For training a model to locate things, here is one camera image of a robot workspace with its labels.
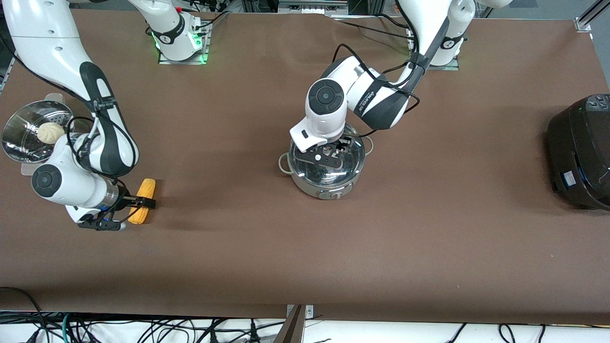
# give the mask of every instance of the black appliance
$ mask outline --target black appliance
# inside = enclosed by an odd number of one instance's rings
[[[547,129],[553,188],[582,209],[610,211],[610,95],[577,101]]]

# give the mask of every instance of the teal cable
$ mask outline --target teal cable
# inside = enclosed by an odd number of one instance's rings
[[[62,321],[63,343],[68,343],[68,335],[66,334],[66,327],[68,326],[68,316],[69,315],[70,315],[70,313],[66,313],[66,315],[63,317],[63,321]]]

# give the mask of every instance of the white sticker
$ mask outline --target white sticker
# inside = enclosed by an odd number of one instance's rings
[[[571,170],[568,171],[567,173],[564,173],[564,181],[568,187],[574,186],[576,184],[576,180],[574,179],[574,174],[572,173]]]

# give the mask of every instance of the metal ring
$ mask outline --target metal ring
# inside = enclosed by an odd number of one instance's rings
[[[286,175],[292,175],[295,173],[294,171],[287,171],[282,168],[282,159],[284,158],[284,156],[286,157],[286,161],[288,161],[288,153],[283,153],[282,156],[280,156],[278,159],[278,167],[282,171],[282,173]]]
[[[369,136],[363,137],[368,139],[368,141],[371,143],[371,150],[369,150],[367,153],[364,153],[364,156],[368,156],[368,154],[373,152],[373,149],[375,149],[375,144],[373,144],[373,139]]]

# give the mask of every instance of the tabletop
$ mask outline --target tabletop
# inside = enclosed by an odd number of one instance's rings
[[[610,320],[610,217],[552,192],[543,145],[553,115],[608,92],[571,21],[474,20],[460,70],[429,71],[421,105],[372,136],[354,190],[323,201],[277,166],[306,92],[339,43],[381,71],[404,62],[402,38],[322,15],[230,14],[207,65],[172,66],[156,63],[137,12],[74,17],[140,148],[124,181],[158,180],[158,207],[120,233],[80,229],[3,156],[0,284],[44,310],[282,317],[307,303],[327,319]],[[53,91],[15,67],[0,121]],[[27,308],[8,296],[0,307]]]

